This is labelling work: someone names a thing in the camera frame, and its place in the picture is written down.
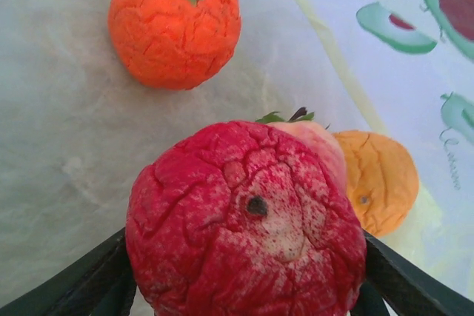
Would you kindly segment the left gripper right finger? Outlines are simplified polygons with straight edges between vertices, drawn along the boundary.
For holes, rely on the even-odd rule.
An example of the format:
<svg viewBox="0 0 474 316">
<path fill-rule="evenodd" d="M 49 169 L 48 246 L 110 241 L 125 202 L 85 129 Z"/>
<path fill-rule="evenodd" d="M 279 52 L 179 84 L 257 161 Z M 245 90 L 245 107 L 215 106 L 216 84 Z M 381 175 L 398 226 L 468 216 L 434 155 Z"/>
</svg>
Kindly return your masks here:
<svg viewBox="0 0 474 316">
<path fill-rule="evenodd" d="M 472 315 L 473 302 L 364 232 L 366 281 L 352 315 Z"/>
</svg>

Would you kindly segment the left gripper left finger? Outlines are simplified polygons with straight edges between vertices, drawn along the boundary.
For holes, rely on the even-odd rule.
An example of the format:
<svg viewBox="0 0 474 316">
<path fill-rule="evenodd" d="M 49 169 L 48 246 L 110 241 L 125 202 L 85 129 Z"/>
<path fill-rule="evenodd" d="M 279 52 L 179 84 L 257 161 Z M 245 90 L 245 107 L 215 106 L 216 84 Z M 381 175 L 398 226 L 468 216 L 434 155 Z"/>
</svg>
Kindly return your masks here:
<svg viewBox="0 0 474 316">
<path fill-rule="evenodd" d="M 129 315 L 136 289 L 120 229 L 51 279 L 1 307 L 1 314 Z"/>
</svg>

